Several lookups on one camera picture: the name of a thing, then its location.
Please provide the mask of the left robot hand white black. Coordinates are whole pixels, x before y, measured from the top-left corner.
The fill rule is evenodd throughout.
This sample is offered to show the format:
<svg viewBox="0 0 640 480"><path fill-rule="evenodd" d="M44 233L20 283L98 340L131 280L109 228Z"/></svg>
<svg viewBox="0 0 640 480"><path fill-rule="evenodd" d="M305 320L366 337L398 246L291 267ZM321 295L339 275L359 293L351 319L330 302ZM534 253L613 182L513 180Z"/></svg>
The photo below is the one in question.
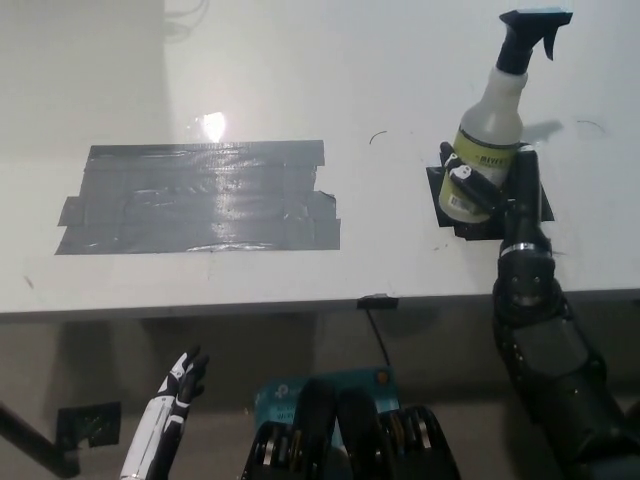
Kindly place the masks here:
<svg viewBox="0 0 640 480"><path fill-rule="evenodd" d="M122 479L166 479L191 404L204 391L208 355L194 346L181 354L149 400L121 468Z"/></svg>

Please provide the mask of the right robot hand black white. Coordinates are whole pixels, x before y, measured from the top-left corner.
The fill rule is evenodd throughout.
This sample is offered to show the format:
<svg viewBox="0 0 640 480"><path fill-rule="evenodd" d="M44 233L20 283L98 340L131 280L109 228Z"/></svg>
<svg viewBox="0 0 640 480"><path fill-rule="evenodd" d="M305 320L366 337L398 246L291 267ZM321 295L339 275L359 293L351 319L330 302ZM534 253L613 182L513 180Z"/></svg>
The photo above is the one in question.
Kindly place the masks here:
<svg viewBox="0 0 640 480"><path fill-rule="evenodd" d="M532 145L518 145L501 187L467 165L451 144L441 143L439 156L443 179L450 180L488 217L474 224L455 220L457 236L465 240L501 240L503 249L529 242L533 248L551 252L551 243L541 229L543 195L538 156Z"/></svg>

